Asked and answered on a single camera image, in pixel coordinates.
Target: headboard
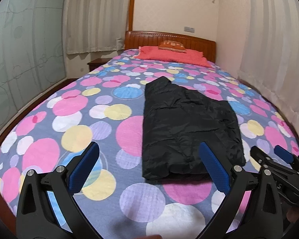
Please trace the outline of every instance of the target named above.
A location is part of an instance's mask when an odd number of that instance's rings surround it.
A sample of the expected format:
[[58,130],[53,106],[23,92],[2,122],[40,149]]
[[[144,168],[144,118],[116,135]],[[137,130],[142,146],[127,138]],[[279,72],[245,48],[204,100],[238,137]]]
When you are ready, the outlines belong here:
[[158,46],[165,40],[177,41],[182,43],[186,49],[203,52],[204,57],[211,62],[216,60],[215,41],[167,32],[127,31],[125,35],[125,49],[134,49],[140,46]]

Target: black fabric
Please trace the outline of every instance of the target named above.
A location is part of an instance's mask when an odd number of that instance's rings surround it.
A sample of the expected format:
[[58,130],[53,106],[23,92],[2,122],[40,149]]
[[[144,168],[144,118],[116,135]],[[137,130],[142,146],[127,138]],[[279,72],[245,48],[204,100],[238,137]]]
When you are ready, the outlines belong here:
[[237,117],[227,101],[210,99],[160,77],[146,85],[143,121],[143,177],[206,174],[198,146],[206,142],[244,166]]

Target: bedsheet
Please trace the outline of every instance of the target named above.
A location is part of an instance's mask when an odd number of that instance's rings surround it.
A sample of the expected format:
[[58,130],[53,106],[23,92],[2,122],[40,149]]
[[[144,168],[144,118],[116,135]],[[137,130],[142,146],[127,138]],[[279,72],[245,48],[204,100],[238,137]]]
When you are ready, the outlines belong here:
[[[74,198],[102,237],[161,234],[164,239],[194,239],[224,194],[209,180],[161,184],[142,178],[144,88],[160,76],[229,101],[241,130],[246,170],[259,169],[249,155],[254,145],[280,163],[273,154],[276,145],[299,155],[294,135],[272,105],[218,66],[137,60],[137,52],[127,50],[57,91],[6,137],[0,148],[0,193],[14,214],[29,169],[50,172],[95,141],[100,158]],[[49,197],[60,225],[69,229],[54,195]],[[248,197],[246,193],[230,229],[238,226]]]

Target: beige curtain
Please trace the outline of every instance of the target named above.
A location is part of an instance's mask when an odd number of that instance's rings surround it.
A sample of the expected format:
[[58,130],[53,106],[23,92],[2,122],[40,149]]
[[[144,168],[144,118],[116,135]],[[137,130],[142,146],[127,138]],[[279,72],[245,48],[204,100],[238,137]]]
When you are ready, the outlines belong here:
[[251,0],[239,76],[275,104],[299,135],[298,0]]
[[129,0],[69,0],[66,53],[121,50]]

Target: nightstand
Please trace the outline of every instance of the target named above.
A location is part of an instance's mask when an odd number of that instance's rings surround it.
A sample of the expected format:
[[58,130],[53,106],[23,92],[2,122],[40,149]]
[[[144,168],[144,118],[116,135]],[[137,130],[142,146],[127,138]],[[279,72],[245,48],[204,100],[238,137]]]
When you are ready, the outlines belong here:
[[88,63],[90,72],[93,71],[94,69],[106,64],[108,61],[110,61],[112,58],[97,58],[90,63]]

